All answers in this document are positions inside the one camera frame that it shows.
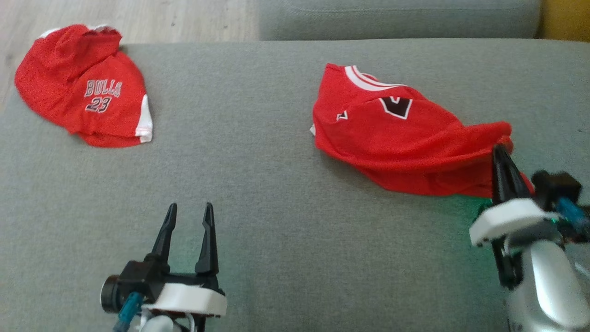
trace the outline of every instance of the red jersey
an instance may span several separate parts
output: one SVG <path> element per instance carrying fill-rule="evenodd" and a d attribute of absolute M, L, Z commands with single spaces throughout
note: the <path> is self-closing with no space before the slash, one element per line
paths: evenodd
<path fill-rule="evenodd" d="M 118 148 L 151 141 L 143 76 L 119 50 L 121 37 L 104 25 L 46 31 L 14 76 L 23 101 L 90 145 Z"/>
<path fill-rule="evenodd" d="M 464 126 L 403 84 L 328 64 L 313 108 L 316 146 L 383 188 L 491 197 L 491 151 L 512 151 L 510 124 Z"/>

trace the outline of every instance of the white trim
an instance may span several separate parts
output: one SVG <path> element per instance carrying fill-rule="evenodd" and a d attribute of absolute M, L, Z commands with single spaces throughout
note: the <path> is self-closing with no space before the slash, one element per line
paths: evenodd
<path fill-rule="evenodd" d="M 86 27 L 88 28 L 88 30 L 95 30 L 96 32 L 114 30 L 114 28 L 110 27 L 108 24 L 86 25 Z"/>
<path fill-rule="evenodd" d="M 336 115 L 336 121 L 338 121 L 340 119 L 348 120 L 348 113 L 346 113 L 346 111 L 344 111 L 342 114 Z"/>
<path fill-rule="evenodd" d="M 404 84 L 384 84 L 381 82 L 377 82 L 375 80 L 368 78 L 367 76 L 364 76 L 362 73 L 360 73 L 359 70 L 356 68 L 356 66 L 346 66 L 344 68 L 344 70 L 346 73 L 346 77 L 348 77 L 348 79 L 354 85 L 356 85 L 357 87 L 360 87 L 363 90 L 383 91 L 383 90 L 391 89 L 393 87 L 407 86 Z"/>
<path fill-rule="evenodd" d="M 135 136 L 139 137 L 140 143 L 149 142 L 152 140 L 152 116 L 149 113 L 148 96 L 143 95 L 141 113 L 137 127 L 135 127 Z"/>
<path fill-rule="evenodd" d="M 372 85 L 376 85 L 376 86 L 398 86 L 399 84 L 387 84 L 387 83 L 381 83 L 377 80 L 375 80 L 373 77 L 368 76 L 367 74 L 361 73 L 359 71 L 359 69 L 355 66 L 352 66 L 352 71 L 354 71 L 354 73 L 358 76 L 358 78 L 360 78 L 361 80 L 372 84 Z"/>
<path fill-rule="evenodd" d="M 46 32 L 42 33 L 39 37 L 37 37 L 37 39 L 39 39 L 39 38 L 45 38 L 45 37 L 49 36 L 52 32 L 56 32 L 59 29 L 61 29 L 61 28 L 49 29 Z"/>

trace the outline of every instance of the blue cable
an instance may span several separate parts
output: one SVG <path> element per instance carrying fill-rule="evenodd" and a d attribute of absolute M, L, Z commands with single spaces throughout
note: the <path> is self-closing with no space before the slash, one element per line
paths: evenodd
<path fill-rule="evenodd" d="M 584 229 L 590 226 L 590 219 L 582 209 L 565 197 L 561 197 L 555 210 L 568 220 L 578 234 L 584 234 Z"/>
<path fill-rule="evenodd" d="M 128 332 L 133 317 L 142 309 L 143 295 L 138 292 L 129 294 L 123 308 L 119 311 L 119 319 L 113 327 L 113 332 Z"/>

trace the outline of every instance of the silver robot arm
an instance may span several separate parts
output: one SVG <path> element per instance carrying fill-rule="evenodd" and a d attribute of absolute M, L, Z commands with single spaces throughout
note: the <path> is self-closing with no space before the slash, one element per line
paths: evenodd
<path fill-rule="evenodd" d="M 470 237 L 492 248 L 507 289 L 508 330 L 590 332 L 590 307 L 565 255 L 565 243 L 590 239 L 588 214 L 574 203 L 581 185 L 567 173 L 541 171 L 533 196 L 502 145 L 493 159 L 493 203 L 480 209 Z"/>

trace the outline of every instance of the number 23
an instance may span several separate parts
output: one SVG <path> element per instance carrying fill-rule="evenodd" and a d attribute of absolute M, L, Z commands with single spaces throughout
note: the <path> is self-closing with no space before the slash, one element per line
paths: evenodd
<path fill-rule="evenodd" d="M 86 105 L 86 110 L 91 112 L 103 113 L 109 107 L 111 97 L 92 98 L 92 103 Z"/>

